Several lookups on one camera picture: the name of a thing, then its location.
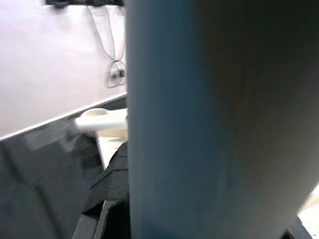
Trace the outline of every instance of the gray cylindrical pole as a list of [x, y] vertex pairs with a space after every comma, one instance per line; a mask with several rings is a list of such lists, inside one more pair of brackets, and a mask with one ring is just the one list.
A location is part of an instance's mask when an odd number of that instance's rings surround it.
[[318, 14], [244, 2], [127, 1], [133, 239], [275, 239], [319, 179]]

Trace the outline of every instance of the white wall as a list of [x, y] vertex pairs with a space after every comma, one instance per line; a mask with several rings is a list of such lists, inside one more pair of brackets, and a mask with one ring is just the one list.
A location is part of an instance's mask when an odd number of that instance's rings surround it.
[[[124, 17], [109, 9], [119, 55]], [[95, 19], [110, 50], [103, 10], [94, 10]], [[84, 6], [56, 12], [42, 1], [1, 1], [0, 36], [0, 136], [126, 90], [104, 87], [111, 60], [101, 54]]]

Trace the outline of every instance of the wire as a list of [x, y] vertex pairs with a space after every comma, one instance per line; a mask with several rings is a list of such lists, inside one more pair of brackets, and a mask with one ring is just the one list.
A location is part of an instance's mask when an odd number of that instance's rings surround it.
[[[111, 54], [109, 54], [104, 47], [103, 41], [102, 41], [102, 37], [101, 34], [97, 28], [97, 25], [95, 23], [92, 11], [90, 10], [89, 6], [85, 3], [86, 6], [86, 10], [88, 12], [88, 16], [90, 18], [91, 21], [91, 25], [93, 27], [93, 32], [95, 35], [95, 39], [97, 41], [97, 45], [102, 49], [102, 53], [103, 56], [106, 59], [111, 59], [112, 62], [110, 64], [107, 65], [106, 67], [106, 73], [105, 73], [105, 78], [104, 78], [104, 86], [106, 88], [114, 88], [117, 86], [123, 86], [126, 84], [126, 77], [120, 77], [118, 78], [113, 78], [113, 75], [111, 74], [112, 68], [115, 67], [116, 70], [119, 72], [122, 68], [126, 69], [126, 65], [125, 63], [122, 61], [123, 57], [124, 57], [124, 52], [125, 52], [125, 47], [126, 47], [126, 39], [124, 39], [124, 43], [123, 43], [123, 48], [122, 48], [122, 53], [120, 55], [120, 57], [117, 59], [116, 58], [116, 52], [115, 52], [115, 41], [114, 41], [114, 36], [113, 36], [113, 31], [112, 31], [112, 26], [111, 26], [111, 18], [110, 18], [110, 13], [106, 7], [106, 15], [107, 15], [107, 22], [108, 22], [108, 27], [110, 29], [111, 32], [111, 43], [112, 43], [112, 49], [113, 49], [113, 55], [114, 57], [111, 56]], [[118, 7], [119, 11], [121, 12], [121, 14], [124, 16], [123, 10], [121, 9], [121, 7]]]

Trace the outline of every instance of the gray tube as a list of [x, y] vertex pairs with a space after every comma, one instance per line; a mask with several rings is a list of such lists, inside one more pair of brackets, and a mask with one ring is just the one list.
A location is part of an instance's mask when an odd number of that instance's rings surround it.
[[318, 14], [194, 2], [127, 1], [132, 237], [279, 238], [319, 180]]

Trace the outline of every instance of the cable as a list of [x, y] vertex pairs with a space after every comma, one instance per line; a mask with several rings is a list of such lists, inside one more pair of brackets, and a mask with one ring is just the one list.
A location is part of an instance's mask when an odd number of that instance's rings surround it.
[[[112, 68], [115, 66], [118, 72], [121, 72], [120, 70], [122, 69], [122, 67], [124, 69], [126, 69], [126, 65], [125, 63], [122, 61], [122, 58], [124, 57], [124, 52], [125, 52], [125, 47], [126, 47], [126, 39], [124, 40], [124, 44], [123, 44], [123, 49], [122, 49], [122, 53], [120, 55], [120, 57], [118, 59], [116, 59], [116, 52], [115, 52], [115, 41], [114, 41], [114, 36], [113, 36], [113, 31], [112, 31], [112, 26], [111, 26], [111, 18], [110, 18], [110, 14], [109, 11], [106, 7], [106, 15], [107, 15], [107, 19], [108, 19], [108, 26], [111, 32], [111, 42], [112, 42], [112, 47], [113, 47], [113, 55], [114, 57], [112, 57], [106, 50], [101, 38], [101, 34], [99, 33], [99, 30], [97, 28], [97, 25], [95, 23], [92, 11], [90, 10], [89, 6], [87, 4], [85, 4], [87, 12], [88, 12], [88, 16], [90, 18], [91, 21], [91, 25], [93, 27], [93, 32], [95, 35], [95, 39], [97, 41], [97, 45], [102, 49], [103, 51], [103, 56], [106, 59], [111, 59], [112, 62], [110, 64], [107, 65], [106, 67], [106, 73], [105, 73], [105, 78], [104, 78], [104, 86], [106, 88], [114, 88], [117, 86], [122, 86], [126, 84], [126, 77], [113, 77], [113, 75], [111, 74]], [[119, 11], [121, 12], [121, 14], [124, 16], [123, 10], [121, 9], [121, 7], [118, 7]]]

